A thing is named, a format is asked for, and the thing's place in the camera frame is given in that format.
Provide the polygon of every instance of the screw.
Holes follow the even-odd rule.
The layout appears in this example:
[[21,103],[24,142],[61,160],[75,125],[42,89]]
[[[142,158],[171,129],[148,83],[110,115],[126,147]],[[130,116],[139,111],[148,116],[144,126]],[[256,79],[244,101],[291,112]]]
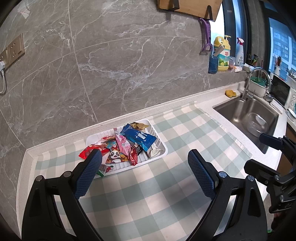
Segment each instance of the screw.
[[71,174],[72,174],[72,172],[67,171],[67,172],[64,172],[63,176],[64,177],[69,177],[69,176],[71,176]]
[[219,176],[222,178],[226,178],[227,174],[226,172],[219,172]]
[[248,179],[252,182],[252,181],[254,181],[255,180],[255,178],[253,177],[253,176],[248,176]]
[[40,182],[40,181],[42,180],[42,177],[43,177],[43,176],[39,175],[39,176],[36,177],[35,180],[36,180],[37,182]]

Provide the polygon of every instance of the gray marble wall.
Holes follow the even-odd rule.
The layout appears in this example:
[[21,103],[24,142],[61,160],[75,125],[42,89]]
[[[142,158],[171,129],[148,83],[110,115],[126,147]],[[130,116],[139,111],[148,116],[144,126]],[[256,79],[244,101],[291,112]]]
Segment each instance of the gray marble wall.
[[197,18],[154,0],[22,0],[0,27],[0,51],[20,33],[26,53],[0,96],[0,212],[16,232],[27,148],[246,76],[208,74]]

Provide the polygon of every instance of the glass bowl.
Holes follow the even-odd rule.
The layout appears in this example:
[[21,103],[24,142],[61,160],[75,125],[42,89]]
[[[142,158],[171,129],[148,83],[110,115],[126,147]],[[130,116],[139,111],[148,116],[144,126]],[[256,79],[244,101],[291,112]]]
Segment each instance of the glass bowl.
[[256,137],[259,137],[268,130],[267,122],[260,115],[253,112],[245,116],[243,124],[245,128]]

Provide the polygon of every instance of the electrical cable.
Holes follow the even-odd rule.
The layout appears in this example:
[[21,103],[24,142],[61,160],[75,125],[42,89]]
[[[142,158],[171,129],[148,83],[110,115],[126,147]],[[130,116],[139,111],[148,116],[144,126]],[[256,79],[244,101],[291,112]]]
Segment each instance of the electrical cable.
[[0,68],[0,69],[1,69],[1,74],[2,74],[2,77],[3,77],[3,90],[0,91],[0,94],[3,94],[6,91],[6,81],[5,81],[5,74],[4,74],[5,64],[4,64],[3,61],[0,62],[0,67],[1,66],[2,66],[2,68]]

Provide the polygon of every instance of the candy wrapper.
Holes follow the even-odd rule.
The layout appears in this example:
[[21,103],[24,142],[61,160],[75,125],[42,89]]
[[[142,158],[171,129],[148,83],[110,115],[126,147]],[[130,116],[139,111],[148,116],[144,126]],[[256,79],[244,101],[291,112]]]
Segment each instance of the candy wrapper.
[[148,149],[147,155],[150,158],[152,158],[152,157],[156,156],[160,151],[161,151],[161,149],[157,148],[156,145],[153,143],[151,145],[151,147]]
[[119,133],[117,128],[114,128],[114,133],[115,133],[116,142],[120,152],[128,156],[129,153],[131,152],[131,145],[129,144],[128,140]]
[[119,153],[118,146],[116,144],[112,144],[109,147],[110,147],[109,149],[110,149],[111,152],[110,152],[110,155],[108,156],[108,158],[106,160],[106,164],[121,162],[121,156],[120,156],[120,153]]
[[109,152],[109,149],[106,148],[106,144],[89,145],[79,154],[79,157],[85,160],[93,149],[100,150],[102,152],[102,156]]
[[131,148],[131,152],[129,154],[129,160],[130,160],[132,166],[135,166],[138,164],[138,154],[137,154],[135,146],[132,146],[132,148]]
[[103,142],[111,141],[111,140],[114,140],[114,139],[115,139],[115,136],[104,136],[97,143],[103,143]]
[[113,166],[107,166],[106,164],[101,164],[97,174],[103,177],[104,174],[106,174],[112,169],[113,169]]
[[106,160],[106,164],[128,161],[128,157],[120,152],[115,140],[110,141],[107,148],[110,149],[111,152]]
[[128,140],[128,142],[130,143],[131,147],[135,146],[138,155],[143,151],[143,148],[137,143],[133,143],[130,140]]
[[131,127],[130,124],[124,126],[121,134],[128,140],[140,145],[144,151],[148,151],[149,147],[155,142],[156,137],[148,133],[137,131]]
[[144,130],[145,128],[149,127],[149,125],[145,125],[143,123],[137,123],[137,122],[133,122],[130,125],[133,129],[136,129],[137,131],[141,131],[141,130]]

